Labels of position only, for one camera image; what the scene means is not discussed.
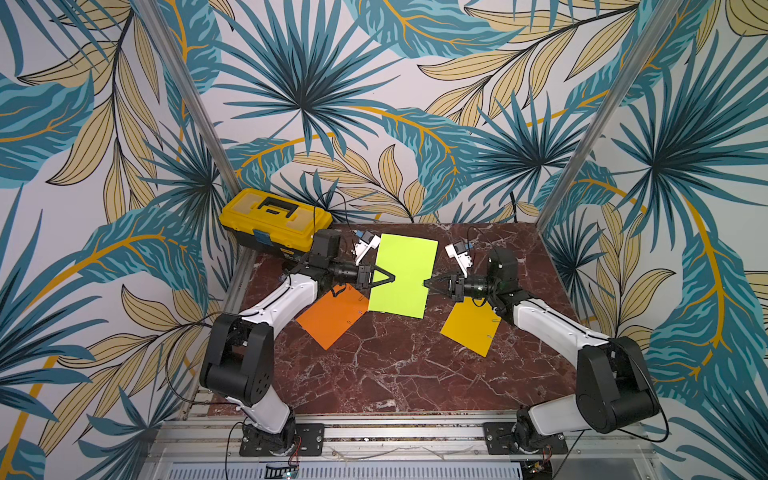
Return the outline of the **yellow paper sheet stack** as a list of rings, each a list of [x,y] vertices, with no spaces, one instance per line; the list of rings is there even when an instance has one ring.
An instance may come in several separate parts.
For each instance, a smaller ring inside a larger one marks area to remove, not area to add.
[[[500,324],[501,318],[489,304],[480,305],[473,299],[465,299],[454,305],[440,333],[486,357]]]

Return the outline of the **green paper sheet stack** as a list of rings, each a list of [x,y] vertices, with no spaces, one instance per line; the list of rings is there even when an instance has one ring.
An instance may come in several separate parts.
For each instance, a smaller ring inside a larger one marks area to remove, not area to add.
[[[395,277],[391,283],[371,289],[368,309],[423,319],[438,242],[419,237],[383,234],[375,265]]]

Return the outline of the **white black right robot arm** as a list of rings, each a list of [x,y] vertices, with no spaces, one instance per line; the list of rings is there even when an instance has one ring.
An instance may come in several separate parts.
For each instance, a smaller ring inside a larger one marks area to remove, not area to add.
[[[518,411],[514,435],[520,448],[533,450],[570,431],[611,433],[663,412],[634,340],[592,330],[524,290],[511,250],[492,251],[485,273],[470,274],[469,250],[464,242],[448,245],[446,253],[458,263],[459,272],[427,279],[425,287],[456,303],[471,300],[489,308],[500,320],[553,348],[576,369],[573,394]]]

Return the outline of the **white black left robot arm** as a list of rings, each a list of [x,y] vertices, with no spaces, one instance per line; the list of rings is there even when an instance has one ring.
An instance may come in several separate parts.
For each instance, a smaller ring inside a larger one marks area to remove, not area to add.
[[[310,250],[289,262],[279,288],[257,305],[213,322],[200,385],[240,407],[245,425],[259,434],[295,434],[295,414],[272,387],[274,343],[284,327],[337,285],[371,290],[396,280],[376,265],[339,260],[340,240],[338,231],[317,232]]]

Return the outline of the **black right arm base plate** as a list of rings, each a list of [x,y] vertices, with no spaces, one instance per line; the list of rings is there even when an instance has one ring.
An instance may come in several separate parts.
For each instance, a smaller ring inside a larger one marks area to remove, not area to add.
[[[568,451],[563,434],[541,435],[526,423],[487,422],[482,430],[489,455],[548,456]]]

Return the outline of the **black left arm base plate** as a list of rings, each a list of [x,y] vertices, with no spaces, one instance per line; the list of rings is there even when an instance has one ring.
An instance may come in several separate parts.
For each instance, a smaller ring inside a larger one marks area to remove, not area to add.
[[[289,456],[319,457],[322,454],[325,425],[289,422],[280,433],[268,433],[254,425],[242,427],[241,457]]]

